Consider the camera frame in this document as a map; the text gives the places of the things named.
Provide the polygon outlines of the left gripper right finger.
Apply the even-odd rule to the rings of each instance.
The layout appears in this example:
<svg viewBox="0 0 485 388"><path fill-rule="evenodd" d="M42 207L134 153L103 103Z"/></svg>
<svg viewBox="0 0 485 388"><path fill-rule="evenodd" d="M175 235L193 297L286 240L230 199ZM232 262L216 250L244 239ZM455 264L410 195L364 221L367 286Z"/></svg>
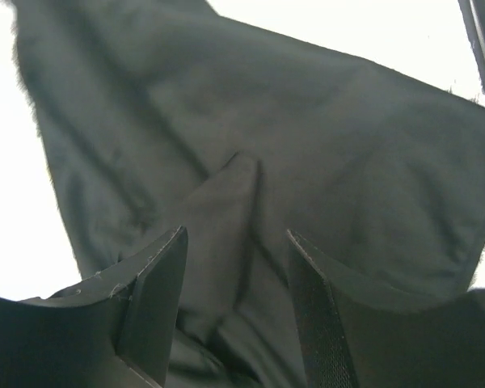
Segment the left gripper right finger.
<svg viewBox="0 0 485 388"><path fill-rule="evenodd" d="M446 300L404 292L288 238L308 386L485 387L485 289Z"/></svg>

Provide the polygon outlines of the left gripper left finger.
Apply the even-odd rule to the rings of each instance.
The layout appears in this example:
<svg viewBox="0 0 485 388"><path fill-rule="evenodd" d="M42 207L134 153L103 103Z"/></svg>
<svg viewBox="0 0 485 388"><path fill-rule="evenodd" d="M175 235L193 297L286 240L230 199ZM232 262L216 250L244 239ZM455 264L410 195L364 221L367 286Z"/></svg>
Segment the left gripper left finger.
<svg viewBox="0 0 485 388"><path fill-rule="evenodd" d="M187 250L177 227L49 298L0 297L0 387L163 386Z"/></svg>

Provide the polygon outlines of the black t-shirt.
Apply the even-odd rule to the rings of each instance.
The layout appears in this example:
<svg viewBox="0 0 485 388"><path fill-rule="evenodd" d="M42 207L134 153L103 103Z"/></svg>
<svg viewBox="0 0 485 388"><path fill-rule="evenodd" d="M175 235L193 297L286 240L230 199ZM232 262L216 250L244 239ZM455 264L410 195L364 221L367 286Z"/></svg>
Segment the black t-shirt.
<svg viewBox="0 0 485 388"><path fill-rule="evenodd" d="M83 277L188 230L169 387L310 387L289 231L404 292L469 292L485 108L205 1L17 1Z"/></svg>

